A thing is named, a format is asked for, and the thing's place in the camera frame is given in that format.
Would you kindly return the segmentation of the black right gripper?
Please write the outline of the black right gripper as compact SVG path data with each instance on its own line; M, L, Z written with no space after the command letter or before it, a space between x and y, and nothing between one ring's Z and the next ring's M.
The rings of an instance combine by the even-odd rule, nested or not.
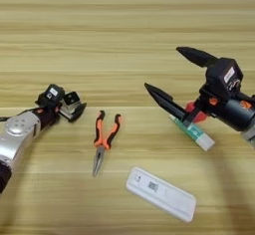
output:
M213 65L217 58L204 51L190 47L177 47L176 50L188 61L206 68ZM192 112L186 111L178 105L171 95L148 83L144 84L148 93L155 102L166 112L181 120L185 125L192 123L199 114L199 108ZM237 131L246 130L255 119L255 96L248 97L237 91L223 100L219 96L210 93L205 87L199 90L197 99L201 104L201 110L209 117L218 118Z

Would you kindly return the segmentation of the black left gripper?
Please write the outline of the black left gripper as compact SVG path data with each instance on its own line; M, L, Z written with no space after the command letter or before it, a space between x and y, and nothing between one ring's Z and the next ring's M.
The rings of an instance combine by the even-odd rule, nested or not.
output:
M78 104L70 112L69 122L74 122L77 120L84 113L86 106L86 103ZM37 104L37 107L34 109L34 114L41 122L41 129L44 129L49 125L53 125L59 120L61 107L61 103L47 105Z

